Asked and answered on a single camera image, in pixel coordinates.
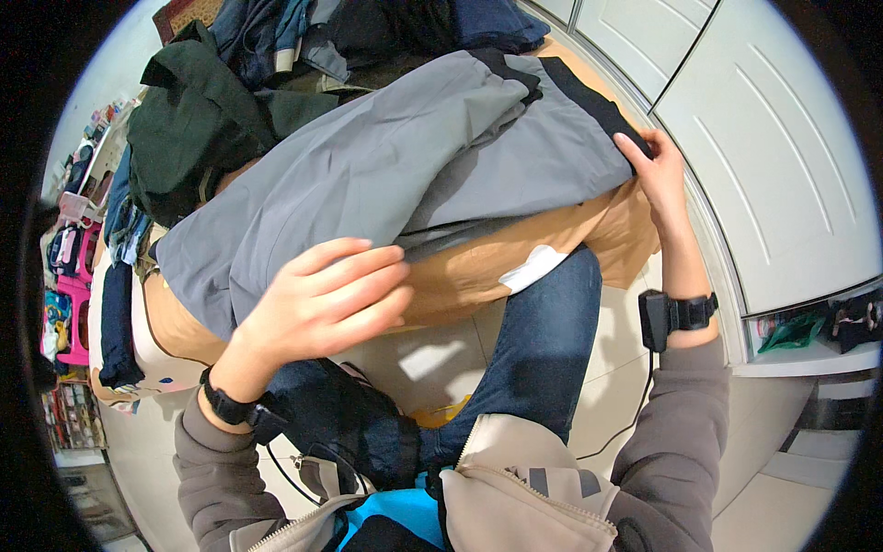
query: gray hoodie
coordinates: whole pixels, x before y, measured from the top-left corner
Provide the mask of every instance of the gray hoodie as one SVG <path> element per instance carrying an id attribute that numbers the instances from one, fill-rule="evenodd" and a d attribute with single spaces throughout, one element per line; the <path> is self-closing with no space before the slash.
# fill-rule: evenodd
<path id="1" fill-rule="evenodd" d="M 512 416 L 480 416 L 456 469 L 441 475 L 454 550 L 712 550 L 728 424 L 721 340 L 668 350 L 660 364 L 611 481 L 597 477 L 599 492 L 589 498 L 568 489 L 585 470 L 554 434 Z M 178 499 L 200 550 L 248 550 L 259 541 L 261 551 L 321 549 L 334 510 L 359 499 L 333 497 L 274 533 L 284 512 L 264 490 L 251 435 L 209 424 L 194 395 L 177 419 L 175 443 Z M 527 476 L 537 468 L 547 476 L 543 495 Z"/>

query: pink stool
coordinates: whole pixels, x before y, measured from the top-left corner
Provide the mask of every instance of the pink stool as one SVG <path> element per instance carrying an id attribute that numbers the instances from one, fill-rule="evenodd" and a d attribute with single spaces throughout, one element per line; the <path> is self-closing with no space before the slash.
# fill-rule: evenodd
<path id="1" fill-rule="evenodd" d="M 98 243 L 98 235 L 102 226 L 99 223 L 92 223 L 83 231 L 83 238 L 79 241 L 79 251 L 77 252 L 77 279 L 84 284 L 92 283 L 92 272 L 86 268 L 86 255 L 88 252 L 95 251 L 95 245 Z"/>
<path id="2" fill-rule="evenodd" d="M 80 316 L 82 315 L 83 304 L 89 301 L 92 293 L 86 289 L 86 284 L 82 281 L 63 275 L 58 275 L 58 292 L 71 298 L 71 335 L 68 340 L 71 344 L 71 351 L 59 352 L 56 355 L 56 358 L 67 364 L 88 366 L 88 344 L 87 346 L 83 346 L 83 343 L 79 340 L 79 325 L 81 323 L 86 323 L 86 321 L 80 319 Z"/>

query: sleeve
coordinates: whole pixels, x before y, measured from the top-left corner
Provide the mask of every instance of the sleeve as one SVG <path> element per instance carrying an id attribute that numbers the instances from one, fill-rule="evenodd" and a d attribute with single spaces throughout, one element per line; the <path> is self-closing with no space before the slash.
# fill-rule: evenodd
<path id="1" fill-rule="evenodd" d="M 196 397 L 194 393 L 175 422 L 172 464 L 181 480 L 177 499 L 200 551 L 227 551 L 231 531 L 284 519 L 285 512 L 264 490 L 253 436 L 211 425 Z"/>
<path id="2" fill-rule="evenodd" d="M 727 442 L 729 377 L 719 337 L 660 355 L 650 401 L 611 476 L 628 495 L 618 502 L 628 504 L 633 497 L 653 509 L 647 516 L 636 515 L 634 508 L 616 514 L 643 525 L 651 541 L 659 529 L 685 535 L 701 550 L 713 549 L 712 500 Z"/>

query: black wristband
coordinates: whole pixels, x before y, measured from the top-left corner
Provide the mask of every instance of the black wristband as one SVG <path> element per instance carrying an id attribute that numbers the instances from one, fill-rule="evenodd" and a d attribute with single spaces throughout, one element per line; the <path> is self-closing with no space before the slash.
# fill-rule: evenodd
<path id="1" fill-rule="evenodd" d="M 208 374 L 210 371 L 211 367 L 203 371 L 202 376 L 200 377 L 200 383 L 202 383 L 202 388 L 206 392 L 208 403 L 212 406 L 212 412 L 215 413 L 215 416 L 231 426 L 238 426 L 248 419 L 249 414 L 252 413 L 254 406 L 258 404 L 258 401 L 251 403 L 238 403 L 237 401 L 234 401 L 227 396 L 223 389 L 215 389 L 212 387 L 212 384 L 208 381 Z"/>
<path id="2" fill-rule="evenodd" d="M 717 295 L 694 299 L 670 299 L 668 331 L 675 329 L 707 328 L 712 314 L 718 308 Z"/>

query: hand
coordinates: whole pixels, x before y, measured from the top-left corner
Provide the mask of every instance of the hand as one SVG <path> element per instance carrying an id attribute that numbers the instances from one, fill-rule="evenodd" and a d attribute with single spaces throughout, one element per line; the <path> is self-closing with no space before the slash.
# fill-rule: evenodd
<path id="1" fill-rule="evenodd" d="M 660 234 L 689 225 L 683 190 L 683 158 L 674 142 L 659 129 L 638 131 L 654 158 L 648 159 L 628 136 L 618 132 L 613 140 L 635 167 L 638 184 L 650 201 L 651 218 Z"/>
<path id="2" fill-rule="evenodd" d="M 409 272 L 404 251 L 370 247 L 340 238 L 303 252 L 279 270 L 234 337 L 279 367 L 337 354 L 404 324 L 413 296 L 399 285 Z"/>

